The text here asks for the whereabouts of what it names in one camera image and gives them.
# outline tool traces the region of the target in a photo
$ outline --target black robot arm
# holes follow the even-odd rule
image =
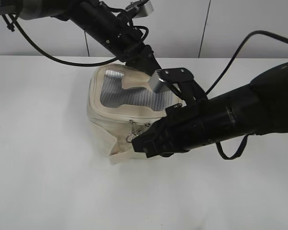
[[[168,108],[167,117],[132,141],[135,151],[148,157],[169,157],[217,144],[221,156],[233,160],[242,154],[248,135],[288,133],[288,63],[210,100],[186,69],[164,69],[158,77],[168,86],[178,84],[187,105]],[[220,142],[244,135],[237,153],[227,158]]]
[[[126,65],[149,75],[160,69],[149,45],[143,42],[141,26],[132,19],[153,11],[149,0],[114,9],[99,0],[0,0],[0,15],[14,14],[32,20],[56,17],[71,20]]]

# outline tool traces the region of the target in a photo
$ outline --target white tabletop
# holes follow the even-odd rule
[[[287,61],[238,59],[212,96]],[[159,62],[190,69],[207,89],[228,60]],[[208,146],[111,166],[87,125],[94,70],[0,57],[0,230],[288,230],[288,134],[250,137],[236,161]]]

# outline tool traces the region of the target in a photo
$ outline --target cream pouch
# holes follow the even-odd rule
[[[172,92],[152,92],[149,79],[143,72],[118,64],[102,66],[92,77],[87,115],[94,146],[111,164],[146,159],[145,153],[134,152],[132,139],[166,116],[167,107],[181,103]]]

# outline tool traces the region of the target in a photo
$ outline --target cable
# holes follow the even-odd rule
[[[98,67],[98,66],[103,66],[103,65],[107,65],[107,64],[110,64],[114,61],[117,61],[121,58],[123,58],[125,55],[126,55],[126,52],[127,51],[131,51],[133,49],[135,49],[139,44],[141,44],[148,36],[148,33],[149,33],[149,30],[148,28],[146,28],[145,26],[135,26],[135,28],[138,28],[138,29],[144,29],[145,30],[145,34],[143,35],[143,37],[141,38],[141,40],[131,46],[130,48],[128,48],[125,53],[123,55],[120,55],[118,57],[115,57],[113,59],[110,59],[108,61],[104,61],[104,62],[99,62],[99,63],[93,63],[93,64],[83,64],[83,63],[74,63],[74,62],[68,62],[68,61],[64,61],[64,60],[61,60],[61,59],[58,59],[58,58],[55,58],[53,56],[51,56],[50,54],[46,53],[44,50],[42,50],[38,45],[36,45],[31,39],[30,37],[25,33],[25,31],[22,29],[22,27],[19,25],[19,23],[15,20],[15,17],[12,15],[12,14],[9,14],[9,17],[10,19],[14,22],[14,25],[17,27],[17,29],[19,30],[19,32],[22,34],[22,36],[28,41],[28,43],[34,48],[36,49],[39,53],[41,53],[42,55],[44,55],[45,57],[55,61],[55,62],[58,62],[58,63],[61,63],[61,64],[64,64],[64,65],[68,65],[68,66],[77,66],[77,67]]]
[[[240,46],[238,47],[237,51],[235,52],[234,56],[231,58],[230,62],[228,63],[228,65],[226,66],[226,68],[224,69],[224,71],[221,73],[221,75],[217,78],[217,80],[212,84],[212,86],[209,88],[209,90],[207,90],[206,94],[208,95],[214,88],[215,86],[220,82],[220,80],[224,77],[224,75],[226,74],[226,72],[228,71],[228,69],[230,68],[231,64],[234,62],[234,60],[236,59],[237,55],[239,54],[239,52],[242,50],[243,46],[246,44],[246,42],[254,35],[265,35],[271,38],[274,38],[275,40],[284,42],[286,44],[288,44],[288,38],[268,32],[268,31],[263,31],[263,30],[257,30],[254,31],[252,33],[250,33],[249,35],[246,36],[246,38],[242,41],[242,43],[240,44]]]
[[[88,48],[87,37],[86,37],[86,32],[85,31],[84,31],[84,37],[85,37],[87,55],[90,57],[90,49]]]
[[[130,18],[128,16],[128,13],[127,11],[123,10],[123,9],[117,9],[117,8],[112,8],[112,7],[109,7],[107,4],[105,4],[104,2],[101,2],[103,3],[103,6],[105,6],[109,11],[111,11],[112,13],[121,13],[121,14],[124,14],[125,17],[127,18],[128,22],[129,22],[129,26],[130,28],[132,29],[133,28],[133,21],[132,21],[132,18]]]

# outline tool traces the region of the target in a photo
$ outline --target zipper pull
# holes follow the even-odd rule
[[[132,131],[126,137],[127,143],[131,143],[132,140],[134,138],[138,137],[145,128],[150,127],[150,125],[151,125],[150,123],[145,123],[145,124],[142,124],[139,129],[136,129],[136,122],[130,120],[129,123],[132,125]]]

